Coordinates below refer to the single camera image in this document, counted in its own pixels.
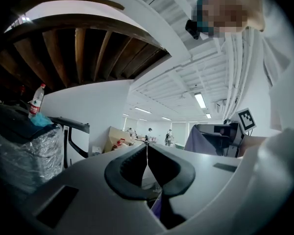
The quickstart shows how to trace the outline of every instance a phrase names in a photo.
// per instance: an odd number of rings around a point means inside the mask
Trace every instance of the blue cloth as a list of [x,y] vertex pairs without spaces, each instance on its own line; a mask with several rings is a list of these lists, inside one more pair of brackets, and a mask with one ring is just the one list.
[[42,113],[37,113],[36,114],[36,116],[34,116],[34,117],[32,117],[31,119],[30,119],[30,121],[34,124],[34,125],[36,125],[36,126],[41,126],[41,127],[45,127],[45,126],[47,126],[47,125],[49,125],[49,124],[53,124],[52,123],[52,121],[48,118],[48,117],[46,117],[46,116],[44,116]]
[[210,144],[195,125],[191,129],[184,150],[208,155],[217,155],[215,147]]
[[197,7],[194,11],[194,19],[197,21],[197,27],[200,28],[200,32],[213,36],[214,35],[214,28],[208,26],[208,22],[203,21],[202,18],[202,4],[204,0],[197,0]]

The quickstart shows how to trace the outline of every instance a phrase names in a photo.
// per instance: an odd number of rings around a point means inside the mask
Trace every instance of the white pipe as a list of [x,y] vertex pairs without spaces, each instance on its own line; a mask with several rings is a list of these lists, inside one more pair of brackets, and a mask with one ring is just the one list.
[[229,88],[227,91],[223,119],[225,119],[227,108],[229,106],[229,101],[230,101],[230,98],[232,95],[233,79],[234,79],[234,77],[233,77],[234,76],[234,53],[233,53],[232,36],[226,35],[225,41],[226,41],[226,45],[227,45],[227,55],[228,55],[228,65],[229,65]]
[[237,52],[236,52],[236,64],[237,65],[236,65],[236,72],[235,72],[236,81],[235,81],[235,87],[234,87],[234,91],[233,91],[233,94],[231,97],[231,101],[229,104],[229,108],[227,109],[225,118],[227,118],[228,115],[231,113],[231,109],[234,106],[234,102],[237,97],[238,89],[239,89],[239,85],[240,85],[240,79],[241,79],[241,74],[242,74],[242,69],[243,69],[243,39],[242,39],[241,33],[237,34],[235,45],[236,45],[236,50],[237,50]]
[[248,75],[248,71],[249,71],[249,67],[250,67],[250,61],[251,61],[251,57],[252,57],[252,54],[253,54],[253,45],[254,45],[254,29],[250,29],[249,30],[249,41],[250,43],[247,42],[246,45],[250,44],[250,47],[249,47],[249,52],[248,52],[248,60],[247,60],[247,65],[246,65],[246,71],[245,71],[245,75],[244,75],[244,80],[243,80],[243,83],[242,83],[242,89],[241,89],[241,92],[240,92],[240,95],[238,97],[238,100],[236,102],[236,105],[232,111],[232,114],[231,114],[231,117],[235,114],[236,112],[236,109],[237,107],[239,106],[240,102],[241,102],[241,99],[242,99],[242,95],[243,95],[243,92],[244,92],[244,87],[245,87],[245,83],[246,83],[246,80],[247,80],[247,75]]

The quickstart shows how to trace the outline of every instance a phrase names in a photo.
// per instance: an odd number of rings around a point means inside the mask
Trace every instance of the wooden ceiling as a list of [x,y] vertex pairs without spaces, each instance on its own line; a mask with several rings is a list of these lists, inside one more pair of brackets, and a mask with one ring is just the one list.
[[18,94],[24,85],[30,99],[42,82],[48,94],[134,79],[165,55],[147,32],[112,18],[88,14],[39,18],[2,35],[0,94]]

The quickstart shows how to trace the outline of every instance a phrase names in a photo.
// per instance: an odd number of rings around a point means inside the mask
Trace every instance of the plastic bottle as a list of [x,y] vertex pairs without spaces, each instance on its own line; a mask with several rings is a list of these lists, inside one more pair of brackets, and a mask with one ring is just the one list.
[[30,110],[28,114],[29,118],[34,117],[39,112],[41,102],[43,101],[43,98],[45,95],[45,87],[46,87],[45,84],[41,84],[41,86],[35,92],[34,98],[30,104]]

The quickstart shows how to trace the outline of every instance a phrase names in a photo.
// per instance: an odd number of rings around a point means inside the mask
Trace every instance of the ceiling light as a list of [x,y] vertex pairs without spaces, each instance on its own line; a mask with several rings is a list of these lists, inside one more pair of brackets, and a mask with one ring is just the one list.
[[206,104],[201,93],[195,94],[195,98],[201,108],[206,108]]
[[135,109],[136,109],[136,110],[140,110],[140,111],[142,111],[142,112],[151,113],[151,112],[149,112],[149,111],[145,111],[145,110],[140,109],[140,108],[138,108],[138,107],[135,107]]

